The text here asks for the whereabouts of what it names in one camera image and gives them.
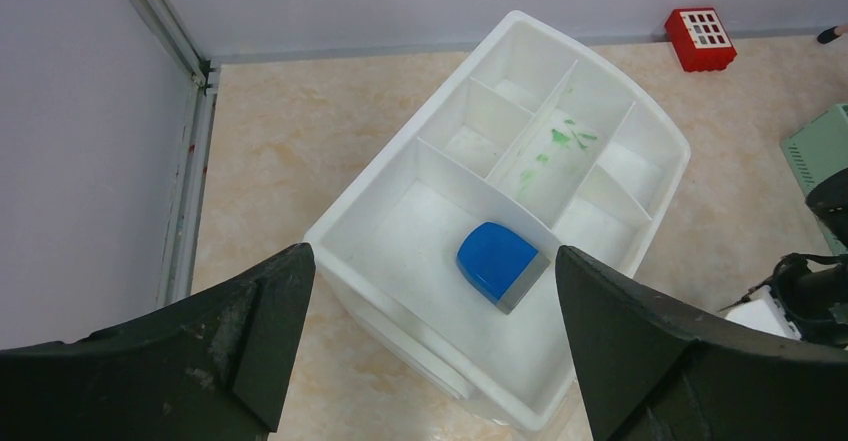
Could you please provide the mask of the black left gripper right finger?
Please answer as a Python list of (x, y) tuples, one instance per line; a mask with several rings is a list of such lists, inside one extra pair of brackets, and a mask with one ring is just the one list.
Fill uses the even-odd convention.
[(843, 440), (847, 354), (753, 330), (573, 246), (559, 304), (597, 440)]

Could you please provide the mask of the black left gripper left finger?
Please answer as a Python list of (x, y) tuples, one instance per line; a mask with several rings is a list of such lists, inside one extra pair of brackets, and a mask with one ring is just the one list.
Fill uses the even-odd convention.
[(5, 440), (265, 440), (313, 290), (311, 246), (142, 317), (1, 353)]

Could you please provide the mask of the white plastic drawer organizer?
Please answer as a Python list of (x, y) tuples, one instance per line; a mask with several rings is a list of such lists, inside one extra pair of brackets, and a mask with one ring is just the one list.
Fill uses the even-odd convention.
[(637, 271), (691, 156), (635, 81), (571, 37), (507, 14), (306, 232), (351, 316), (477, 416), (545, 430), (575, 370), (547, 269), (511, 313), (462, 275), (502, 225), (554, 259)]

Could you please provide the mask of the green plastic file rack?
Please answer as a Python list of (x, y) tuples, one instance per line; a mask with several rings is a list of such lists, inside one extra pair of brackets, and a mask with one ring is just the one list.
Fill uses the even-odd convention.
[(834, 104), (780, 143), (804, 197), (847, 167), (847, 104)]

